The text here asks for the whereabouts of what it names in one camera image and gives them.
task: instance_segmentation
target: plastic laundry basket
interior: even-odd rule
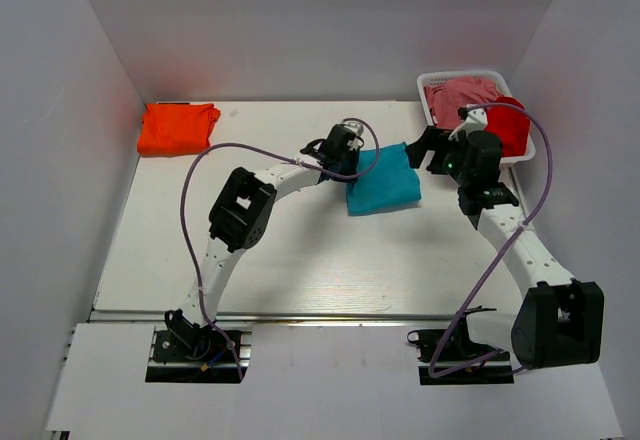
[[[509,87],[507,87],[507,82],[504,81],[502,75],[491,70],[463,70],[459,72],[423,73],[418,77],[418,90],[420,92],[420,101],[422,102],[422,108],[424,108],[424,114],[427,117],[427,124],[436,125],[433,117],[431,116],[431,113],[429,112],[429,105],[427,104],[427,96],[424,93],[424,87],[437,87],[438,85],[442,85],[450,78],[462,77],[466,75],[492,80],[496,84],[500,92],[502,92],[507,97],[512,96]],[[525,160],[531,160],[535,154],[536,147],[533,145],[531,135],[529,135],[529,137],[527,138],[527,150],[524,152],[524,155],[518,157],[504,157],[500,160],[500,166],[507,168],[515,163],[523,162]]]

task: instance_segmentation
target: blue towel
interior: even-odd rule
[[[347,185],[349,215],[366,215],[420,201],[420,179],[409,166],[405,147],[405,143],[399,143],[381,148],[375,168]],[[359,172],[371,165],[375,153],[375,150],[360,152]]]

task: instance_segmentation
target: orange cloth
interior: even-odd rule
[[[140,155],[189,155],[209,147],[209,135],[220,110],[213,103],[149,103],[142,116]]]

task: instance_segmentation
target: white enclosure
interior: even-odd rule
[[[0,20],[3,438],[41,436],[143,102],[417,100],[419,74],[464,68],[499,71],[548,129],[556,175],[536,228],[605,291],[600,368],[640,438],[640,0],[1,0]],[[534,141],[517,169],[529,204],[544,181]]]

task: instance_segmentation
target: white table surface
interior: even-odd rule
[[[376,130],[381,145],[416,140],[418,102],[219,102],[211,142],[243,142],[295,156],[346,117]],[[365,148],[373,142],[365,134]],[[193,156],[141,158],[102,274],[98,311],[162,312],[179,306],[194,277],[180,231],[179,197]],[[198,166],[187,198],[194,247],[204,255],[208,213],[229,173],[274,161],[237,149]],[[349,217],[344,185],[325,182],[274,208],[261,242],[234,271],[220,313],[451,315],[495,251],[462,215],[454,182],[418,171],[417,208]],[[500,265],[475,305],[516,312],[520,295]]]
[[[152,325],[79,325],[47,429],[81,439],[598,440],[598,365],[420,386],[409,327],[255,326],[240,385],[145,383]]]

